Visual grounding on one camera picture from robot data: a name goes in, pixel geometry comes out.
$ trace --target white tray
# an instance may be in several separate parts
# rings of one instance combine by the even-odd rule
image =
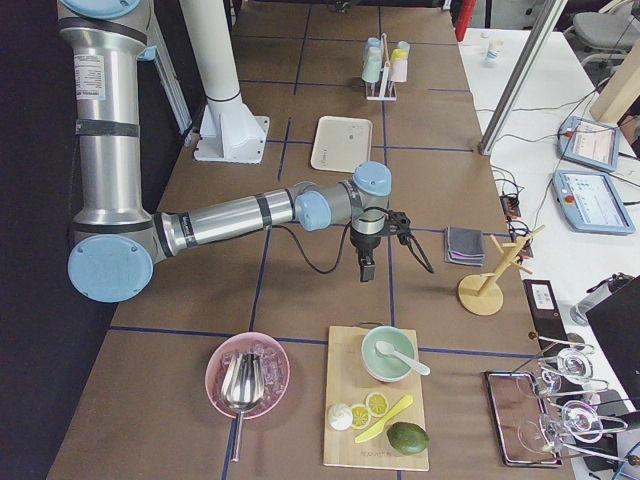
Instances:
[[[317,170],[353,173],[369,160],[373,123],[366,118],[322,117],[311,152]]]

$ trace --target wooden mug tree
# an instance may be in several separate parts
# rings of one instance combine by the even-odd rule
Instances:
[[[494,245],[502,254],[502,259],[493,272],[480,275],[468,275],[458,284],[458,299],[464,308],[476,315],[493,315],[502,308],[504,301],[502,290],[497,281],[505,270],[513,265],[520,270],[531,274],[530,270],[517,263],[516,258],[524,247],[544,225],[535,229],[528,235],[517,237],[514,242],[500,245],[496,237],[491,235]]]

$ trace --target white pillar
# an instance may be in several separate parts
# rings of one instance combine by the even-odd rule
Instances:
[[[224,0],[180,0],[191,46],[207,95],[195,158],[260,163],[268,117],[255,117],[242,102]]]

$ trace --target folded gray cloth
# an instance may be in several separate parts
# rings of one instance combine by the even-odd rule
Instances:
[[[484,262],[482,232],[469,228],[445,229],[444,260],[449,263],[481,267]]]

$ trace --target white garlic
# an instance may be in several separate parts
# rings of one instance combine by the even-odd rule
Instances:
[[[353,413],[348,405],[336,403],[329,408],[329,425],[335,430],[346,430],[353,422]]]

